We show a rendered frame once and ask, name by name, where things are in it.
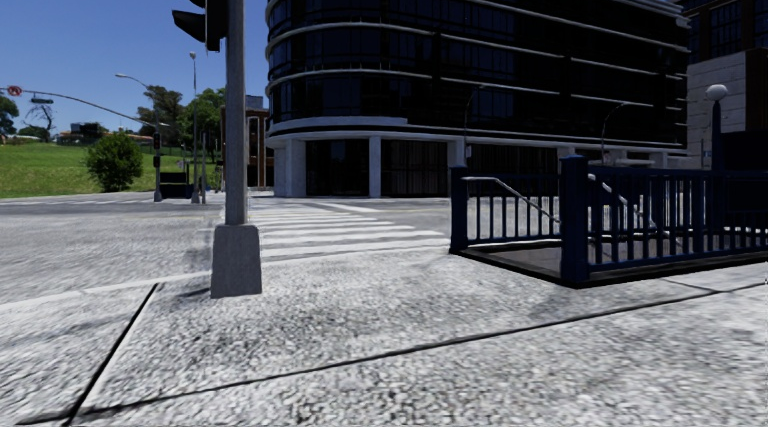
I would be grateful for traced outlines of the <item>grey street lamp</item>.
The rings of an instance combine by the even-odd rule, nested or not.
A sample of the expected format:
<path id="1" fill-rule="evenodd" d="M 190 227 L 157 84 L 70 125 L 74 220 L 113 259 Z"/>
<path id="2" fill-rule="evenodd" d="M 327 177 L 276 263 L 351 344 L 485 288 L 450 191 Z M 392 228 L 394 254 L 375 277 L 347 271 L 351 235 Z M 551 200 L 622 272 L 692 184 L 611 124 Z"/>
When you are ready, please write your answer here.
<path id="1" fill-rule="evenodd" d="M 197 65 L 196 65 L 196 53 L 194 51 L 189 52 L 189 57 L 192 60 L 193 63 L 193 99 L 196 99 L 197 96 Z M 192 112 L 193 112 L 193 135 L 192 135 L 192 143 L 193 143 L 193 178 L 192 178 L 192 195 L 191 195 L 191 203 L 192 204 L 199 204 L 199 191 L 197 187 L 197 179 L 198 179 L 198 147 L 197 147 L 197 105 L 194 102 L 191 102 L 192 104 Z"/>
<path id="2" fill-rule="evenodd" d="M 604 117 L 600 136 L 600 165 L 604 166 L 606 162 L 606 131 L 610 117 L 620 108 L 627 106 L 629 102 L 622 102 L 613 107 L 610 112 Z"/>
<path id="3" fill-rule="evenodd" d="M 478 94 L 485 87 L 486 87 L 485 84 L 477 85 L 476 88 L 470 94 L 470 96 L 469 96 L 469 98 L 468 98 L 468 100 L 467 100 L 467 102 L 465 104 L 465 107 L 464 107 L 464 111 L 463 111 L 463 131 L 462 131 L 462 139 L 463 139 L 463 150 L 462 150 L 462 153 L 463 153 L 463 165 L 465 167 L 468 166 L 468 159 L 469 159 L 469 156 L 471 154 L 471 147 L 469 145 L 469 140 L 468 140 L 468 120 L 469 120 L 469 116 L 470 116 L 470 112 L 471 112 L 471 108 L 472 108 L 472 102 L 473 102 L 473 99 L 474 99 L 475 95 Z"/>

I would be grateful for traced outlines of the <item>dark glass building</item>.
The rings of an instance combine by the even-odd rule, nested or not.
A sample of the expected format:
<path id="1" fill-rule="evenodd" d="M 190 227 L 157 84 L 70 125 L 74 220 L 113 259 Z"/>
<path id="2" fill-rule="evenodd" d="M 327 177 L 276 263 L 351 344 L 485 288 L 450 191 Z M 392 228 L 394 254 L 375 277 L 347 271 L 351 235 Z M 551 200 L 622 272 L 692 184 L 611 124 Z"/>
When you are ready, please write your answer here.
<path id="1" fill-rule="evenodd" d="M 267 144 L 283 197 L 449 193 L 562 157 L 675 167 L 687 23 L 663 0 L 268 0 Z"/>

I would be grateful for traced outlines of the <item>red brick building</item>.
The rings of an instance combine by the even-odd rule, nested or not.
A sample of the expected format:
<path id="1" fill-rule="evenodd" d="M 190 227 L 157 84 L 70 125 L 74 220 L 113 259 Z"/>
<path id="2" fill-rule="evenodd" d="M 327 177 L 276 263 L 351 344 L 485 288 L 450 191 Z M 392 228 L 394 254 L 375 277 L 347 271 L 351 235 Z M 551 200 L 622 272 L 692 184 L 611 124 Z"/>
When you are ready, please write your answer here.
<path id="1" fill-rule="evenodd" d="M 266 145 L 270 113 L 262 96 L 245 98 L 247 138 L 246 180 L 249 188 L 274 187 L 274 150 Z"/>

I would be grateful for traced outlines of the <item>traffic light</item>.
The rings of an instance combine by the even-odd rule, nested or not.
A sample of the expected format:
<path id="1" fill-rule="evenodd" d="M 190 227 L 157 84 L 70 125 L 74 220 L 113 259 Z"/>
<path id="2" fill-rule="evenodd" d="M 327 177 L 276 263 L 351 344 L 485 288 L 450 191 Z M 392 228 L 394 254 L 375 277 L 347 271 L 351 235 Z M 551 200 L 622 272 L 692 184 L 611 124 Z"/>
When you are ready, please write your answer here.
<path id="1" fill-rule="evenodd" d="M 209 51 L 226 41 L 225 223 L 214 231 L 210 296 L 256 295 L 262 279 L 259 232 L 248 222 L 245 0 L 189 1 L 203 11 L 174 10 L 175 25 Z"/>
<path id="2" fill-rule="evenodd" d="M 5 87 L 0 87 L 0 92 L 4 94 L 9 94 L 10 96 L 20 96 L 24 90 L 17 85 L 8 85 Z M 64 94 L 55 94 L 52 92 L 42 92 L 42 91 L 35 91 L 30 90 L 30 93 L 32 94 L 42 94 L 42 95 L 48 95 L 48 96 L 55 96 L 55 97 L 61 97 L 65 99 L 74 100 L 80 103 L 84 103 L 93 107 L 96 107 L 101 110 L 105 110 L 107 112 L 116 114 L 118 116 L 125 117 L 129 120 L 133 120 L 135 122 L 139 122 L 144 125 L 149 125 L 149 122 L 146 122 L 144 120 L 141 120 L 137 117 L 131 117 L 126 114 L 119 113 L 117 111 L 114 111 L 112 109 L 100 106 L 98 104 L 95 104 L 93 102 L 85 101 L 83 99 L 72 97 Z M 152 125 L 154 126 L 154 134 L 153 134 L 153 147 L 154 147 L 154 157 L 153 157 L 153 166 L 155 168 L 155 189 L 154 189 L 154 201 L 155 202 L 161 202 L 163 200 L 161 191 L 160 191 L 160 166 L 161 166 L 161 154 L 160 154 L 160 148 L 161 148 L 161 134 L 160 134 L 160 126 L 166 126 L 168 127 L 168 124 L 162 123 L 159 121 L 159 113 L 157 109 L 157 105 L 155 101 L 152 101 L 152 111 L 154 113 L 154 122 Z"/>

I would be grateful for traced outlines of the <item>dark stairway railing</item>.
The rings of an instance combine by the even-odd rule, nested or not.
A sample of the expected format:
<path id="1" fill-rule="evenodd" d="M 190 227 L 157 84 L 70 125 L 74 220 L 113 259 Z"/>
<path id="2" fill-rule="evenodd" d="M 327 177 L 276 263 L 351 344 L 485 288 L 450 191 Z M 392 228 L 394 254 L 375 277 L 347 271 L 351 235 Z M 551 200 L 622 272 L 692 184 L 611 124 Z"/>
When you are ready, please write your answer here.
<path id="1" fill-rule="evenodd" d="M 580 155 L 555 174 L 452 167 L 450 252 L 573 287 L 768 260 L 768 171 L 726 169 L 727 93 L 705 92 L 707 170 L 593 166 Z"/>

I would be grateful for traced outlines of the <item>black bus shelter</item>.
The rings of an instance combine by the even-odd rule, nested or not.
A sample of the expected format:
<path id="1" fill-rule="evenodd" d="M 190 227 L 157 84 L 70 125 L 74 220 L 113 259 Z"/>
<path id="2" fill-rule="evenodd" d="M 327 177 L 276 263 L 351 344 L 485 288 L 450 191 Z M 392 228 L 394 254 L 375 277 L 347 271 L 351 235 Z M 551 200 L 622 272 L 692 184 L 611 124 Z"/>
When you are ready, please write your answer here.
<path id="1" fill-rule="evenodd" d="M 160 194 L 163 200 L 191 198 L 192 184 L 189 182 L 189 175 L 186 172 L 160 172 L 159 180 Z"/>

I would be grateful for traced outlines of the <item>trees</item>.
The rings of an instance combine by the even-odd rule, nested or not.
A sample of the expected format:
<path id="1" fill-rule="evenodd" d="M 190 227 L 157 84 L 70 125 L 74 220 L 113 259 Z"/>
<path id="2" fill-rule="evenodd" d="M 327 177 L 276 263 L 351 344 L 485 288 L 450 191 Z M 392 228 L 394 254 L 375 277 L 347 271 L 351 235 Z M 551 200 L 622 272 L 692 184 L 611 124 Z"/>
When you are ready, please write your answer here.
<path id="1" fill-rule="evenodd" d="M 197 111 L 198 151 L 202 150 L 202 134 L 206 134 L 207 156 L 215 156 L 215 148 L 221 145 L 221 108 L 225 106 L 226 88 L 206 88 L 188 104 L 182 104 L 182 94 L 162 86 L 150 85 L 144 92 L 148 106 L 137 108 L 138 117 L 149 123 L 142 125 L 139 134 L 151 136 L 155 130 L 157 110 L 164 144 L 193 147 L 194 111 Z"/>

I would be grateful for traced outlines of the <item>tree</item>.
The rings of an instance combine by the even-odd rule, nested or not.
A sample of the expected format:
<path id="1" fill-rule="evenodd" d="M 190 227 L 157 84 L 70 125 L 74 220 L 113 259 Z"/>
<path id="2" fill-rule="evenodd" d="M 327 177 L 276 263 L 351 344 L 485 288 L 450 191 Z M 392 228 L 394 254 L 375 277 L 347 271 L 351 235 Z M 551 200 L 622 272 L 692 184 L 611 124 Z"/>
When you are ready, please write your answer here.
<path id="1" fill-rule="evenodd" d="M 10 136 L 17 132 L 14 119 L 19 116 L 15 101 L 0 93 L 0 135 Z"/>
<path id="2" fill-rule="evenodd" d="M 87 149 L 85 166 L 103 192 L 119 192 L 143 174 L 143 156 L 133 139 L 118 132 L 102 137 Z"/>

